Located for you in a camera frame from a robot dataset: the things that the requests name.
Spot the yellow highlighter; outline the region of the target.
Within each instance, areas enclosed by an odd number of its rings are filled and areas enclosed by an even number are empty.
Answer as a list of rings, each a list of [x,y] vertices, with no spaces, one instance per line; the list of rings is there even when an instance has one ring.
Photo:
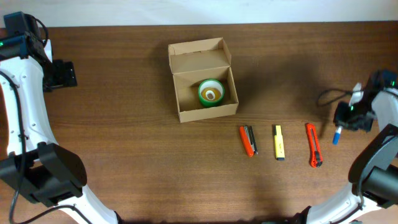
[[[285,159],[285,151],[284,151],[284,140],[282,135],[282,129],[280,125],[274,126],[274,143],[275,143],[275,158],[278,161],[283,161]]]

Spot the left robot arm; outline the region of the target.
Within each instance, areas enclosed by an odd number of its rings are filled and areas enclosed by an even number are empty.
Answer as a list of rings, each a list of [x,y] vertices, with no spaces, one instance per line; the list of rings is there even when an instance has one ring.
[[[77,84],[71,62],[55,60],[49,32],[23,12],[4,16],[1,90],[9,139],[1,180],[15,197],[61,210],[78,223],[121,223],[91,191],[82,160],[61,147],[50,127],[44,93]]]

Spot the brown cardboard box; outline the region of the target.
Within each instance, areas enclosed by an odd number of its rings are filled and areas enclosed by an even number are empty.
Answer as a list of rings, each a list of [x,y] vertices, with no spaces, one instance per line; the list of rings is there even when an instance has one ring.
[[[222,37],[170,44],[168,51],[181,123],[236,114],[239,100],[231,54]],[[207,79],[220,81],[225,90],[220,105],[211,108],[205,108],[198,96],[200,83]]]

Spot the orange stapler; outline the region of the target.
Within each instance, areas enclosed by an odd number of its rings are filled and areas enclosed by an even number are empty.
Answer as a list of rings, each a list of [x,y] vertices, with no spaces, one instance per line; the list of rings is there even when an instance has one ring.
[[[243,142],[243,146],[246,150],[246,154],[249,157],[252,157],[255,154],[258,154],[256,140],[254,137],[254,132],[253,132],[252,126],[240,126],[239,133],[241,136],[241,140]]]

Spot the blue white marker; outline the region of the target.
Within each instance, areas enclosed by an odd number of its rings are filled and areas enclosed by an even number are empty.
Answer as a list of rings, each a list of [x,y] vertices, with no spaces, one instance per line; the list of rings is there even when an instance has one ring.
[[[338,144],[338,142],[339,142],[339,140],[340,140],[340,136],[341,136],[342,129],[343,129],[342,126],[337,126],[337,127],[336,127],[336,130],[335,130],[335,133],[334,133],[334,136],[333,136],[333,141],[332,141],[332,143],[333,143],[334,145],[337,145],[337,144]]]

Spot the orange utility knife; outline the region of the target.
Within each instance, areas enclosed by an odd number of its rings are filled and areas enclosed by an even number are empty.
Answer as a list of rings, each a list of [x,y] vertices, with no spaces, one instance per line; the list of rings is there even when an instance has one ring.
[[[321,154],[315,125],[312,123],[306,123],[305,128],[311,152],[309,163],[313,168],[320,167],[323,164],[323,157]]]

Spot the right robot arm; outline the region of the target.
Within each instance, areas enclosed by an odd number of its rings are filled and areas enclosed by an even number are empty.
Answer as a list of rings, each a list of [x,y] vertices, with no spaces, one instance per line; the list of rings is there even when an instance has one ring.
[[[326,202],[307,207],[289,223],[358,223],[366,213],[397,204],[397,74],[378,70],[365,86],[344,91],[349,102],[337,98],[333,122],[338,143],[341,130],[369,132],[377,121],[379,134],[353,162],[348,184]]]

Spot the small yellow tape roll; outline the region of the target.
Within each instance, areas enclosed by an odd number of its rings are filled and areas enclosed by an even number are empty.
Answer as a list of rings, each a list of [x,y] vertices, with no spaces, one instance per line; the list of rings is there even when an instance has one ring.
[[[206,87],[201,91],[201,97],[205,101],[217,101],[222,97],[222,93],[217,88]]]

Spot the green tape roll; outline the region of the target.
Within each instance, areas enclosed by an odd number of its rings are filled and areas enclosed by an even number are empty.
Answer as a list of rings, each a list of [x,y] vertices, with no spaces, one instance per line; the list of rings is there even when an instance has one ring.
[[[213,88],[217,88],[219,89],[219,91],[222,93],[222,97],[217,100],[217,101],[205,101],[202,97],[201,97],[201,91],[206,88],[206,87],[213,87]],[[204,80],[203,82],[200,83],[199,87],[198,87],[198,96],[199,96],[199,100],[200,103],[205,107],[205,108],[211,108],[211,107],[215,107],[220,105],[220,103],[222,102],[223,98],[224,98],[224,94],[225,94],[225,90],[224,90],[224,86],[221,84],[220,81],[215,80],[215,79],[207,79]]]

